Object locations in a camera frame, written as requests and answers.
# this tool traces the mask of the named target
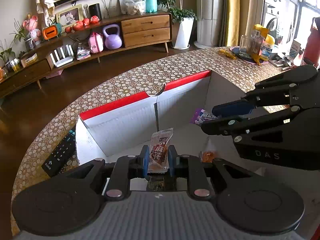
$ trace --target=white cardboard box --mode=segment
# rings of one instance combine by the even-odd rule
[[[208,136],[189,123],[195,109],[202,107],[210,112],[213,106],[238,100],[243,94],[222,76],[205,71],[166,84],[157,96],[150,97],[143,91],[81,113],[76,126],[80,164],[96,157],[115,162],[121,156],[139,155],[143,145],[150,146],[152,133],[170,127],[174,129],[170,144],[178,155],[198,156],[210,138],[219,157],[251,171],[264,168],[265,177],[284,183],[301,195],[306,209],[297,232],[310,239],[320,214],[319,171],[241,159],[231,136]],[[267,113],[257,108],[250,116]]]

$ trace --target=black remote control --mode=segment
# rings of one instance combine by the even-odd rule
[[[53,177],[59,173],[63,166],[76,150],[76,126],[55,147],[50,156],[42,164],[42,169]]]

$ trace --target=air conditioner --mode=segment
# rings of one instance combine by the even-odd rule
[[[195,46],[207,49],[217,46],[221,32],[224,0],[197,0],[197,41]]]

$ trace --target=dark brown floor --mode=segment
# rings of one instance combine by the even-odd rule
[[[63,108],[104,81],[147,62],[194,50],[174,50],[162,44],[147,46],[85,62],[65,69],[61,76],[41,80],[5,98],[0,110],[0,235],[12,238],[10,201],[20,162],[34,138]]]

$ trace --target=floral tablecloth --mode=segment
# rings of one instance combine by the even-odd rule
[[[244,92],[253,90],[256,82],[281,73],[271,64],[258,66],[240,59],[232,60],[218,53],[219,49],[194,50],[144,64],[103,82],[76,99],[42,129],[28,148],[15,178],[12,200],[23,189],[49,178],[41,168],[42,163],[75,125],[78,115],[87,109],[143,90],[148,94],[156,94],[165,83],[208,69],[217,72]],[[283,106],[267,108],[269,112],[282,109]],[[75,153],[65,169],[77,165]],[[13,235],[19,232],[12,215],[11,226]]]

